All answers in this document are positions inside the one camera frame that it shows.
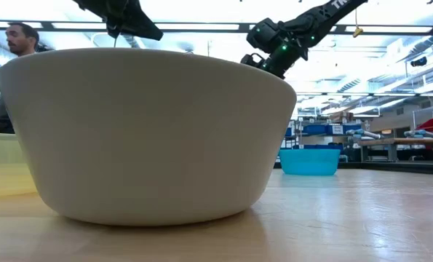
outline man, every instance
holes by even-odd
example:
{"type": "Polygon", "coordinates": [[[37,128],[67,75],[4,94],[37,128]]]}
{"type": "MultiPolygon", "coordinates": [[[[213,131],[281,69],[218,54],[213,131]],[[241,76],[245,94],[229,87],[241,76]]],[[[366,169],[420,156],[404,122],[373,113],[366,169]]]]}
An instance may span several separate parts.
{"type": "MultiPolygon", "coordinates": [[[[18,57],[35,53],[40,36],[31,26],[24,23],[10,23],[6,29],[9,51],[18,57]]],[[[14,134],[11,120],[3,97],[0,96],[0,133],[14,134]]]]}

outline ceiling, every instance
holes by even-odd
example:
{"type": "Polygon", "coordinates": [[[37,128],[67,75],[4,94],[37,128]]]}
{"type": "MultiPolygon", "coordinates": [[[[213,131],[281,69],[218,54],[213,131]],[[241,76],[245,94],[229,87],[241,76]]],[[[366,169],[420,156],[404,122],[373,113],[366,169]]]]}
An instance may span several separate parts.
{"type": "MultiPolygon", "coordinates": [[[[325,0],[140,0],[143,10],[155,22],[256,23],[266,17],[290,20],[302,12],[324,4],[325,0]]],[[[433,4],[427,0],[369,0],[357,10],[361,25],[433,26],[433,4]]],[[[91,12],[80,10],[72,0],[0,0],[0,20],[100,22],[91,12]]],[[[339,24],[355,24],[355,13],[339,24]]],[[[14,56],[9,53],[0,30],[0,64],[14,56]]],[[[98,32],[40,32],[41,43],[52,49],[112,47],[114,40],[98,32]]],[[[217,57],[238,63],[245,54],[260,52],[246,41],[244,33],[165,33],[161,41],[135,38],[140,48],[192,51],[197,55],[217,57]]],[[[359,36],[328,35],[311,48],[309,61],[298,60],[287,72],[286,81],[297,92],[379,92],[397,80],[418,74],[422,68],[409,68],[402,60],[420,42],[430,36],[359,36]]],[[[117,47],[130,48],[125,38],[117,47]]],[[[433,81],[433,48],[416,56],[427,55],[429,79],[433,81]]],[[[426,74],[386,91],[413,92],[427,84],[426,74]]],[[[369,99],[350,97],[301,97],[299,108],[330,107],[351,104],[363,106],[369,99]]]]}

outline white bowl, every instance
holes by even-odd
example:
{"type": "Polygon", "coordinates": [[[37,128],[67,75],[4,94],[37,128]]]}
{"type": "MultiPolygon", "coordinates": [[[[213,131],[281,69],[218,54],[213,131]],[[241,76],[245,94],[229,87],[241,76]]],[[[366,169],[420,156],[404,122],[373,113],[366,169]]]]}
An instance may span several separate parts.
{"type": "Polygon", "coordinates": [[[247,209],[296,101],[289,84],[249,66],[139,49],[18,58],[0,68],[0,90],[44,202],[128,226],[247,209]]]}

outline yellow container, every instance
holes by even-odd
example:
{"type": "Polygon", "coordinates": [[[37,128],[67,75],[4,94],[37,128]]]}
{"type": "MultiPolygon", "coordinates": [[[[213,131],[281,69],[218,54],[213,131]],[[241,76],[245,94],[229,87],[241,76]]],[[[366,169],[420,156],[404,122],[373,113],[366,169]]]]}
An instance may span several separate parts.
{"type": "Polygon", "coordinates": [[[0,197],[36,192],[15,135],[0,134],[0,197]]]}

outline workbench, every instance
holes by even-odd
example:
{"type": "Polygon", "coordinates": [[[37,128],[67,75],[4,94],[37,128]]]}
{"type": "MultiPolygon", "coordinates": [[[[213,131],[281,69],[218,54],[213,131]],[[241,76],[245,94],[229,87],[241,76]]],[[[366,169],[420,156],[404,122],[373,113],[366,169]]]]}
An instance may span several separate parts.
{"type": "Polygon", "coordinates": [[[275,170],[251,209],[159,228],[81,223],[60,217],[36,194],[3,196],[2,261],[433,261],[433,175],[275,170]]]}
{"type": "Polygon", "coordinates": [[[388,160],[390,162],[398,162],[397,145],[425,145],[433,146],[433,139],[423,138],[385,138],[377,140],[362,140],[359,141],[359,146],[362,147],[362,162],[366,162],[368,158],[368,146],[388,146],[388,160]]]}

